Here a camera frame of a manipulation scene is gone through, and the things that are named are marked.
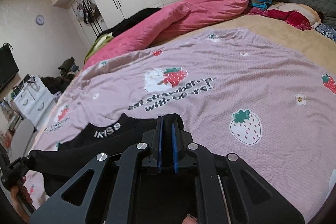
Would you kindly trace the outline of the left hand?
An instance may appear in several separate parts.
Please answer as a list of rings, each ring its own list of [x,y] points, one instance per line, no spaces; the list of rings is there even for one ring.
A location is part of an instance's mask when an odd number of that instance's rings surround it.
[[[22,200],[26,200],[30,205],[33,203],[27,188],[24,186],[26,182],[26,176],[22,177],[21,180],[11,188],[10,195],[13,201],[13,207],[19,216],[29,223],[30,216],[26,213],[24,207],[22,206]]]

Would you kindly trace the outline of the right hand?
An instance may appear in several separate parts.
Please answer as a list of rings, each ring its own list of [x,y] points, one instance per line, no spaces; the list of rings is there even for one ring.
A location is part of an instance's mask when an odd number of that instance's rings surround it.
[[[185,217],[182,224],[198,224],[198,220],[195,217],[188,215]]]

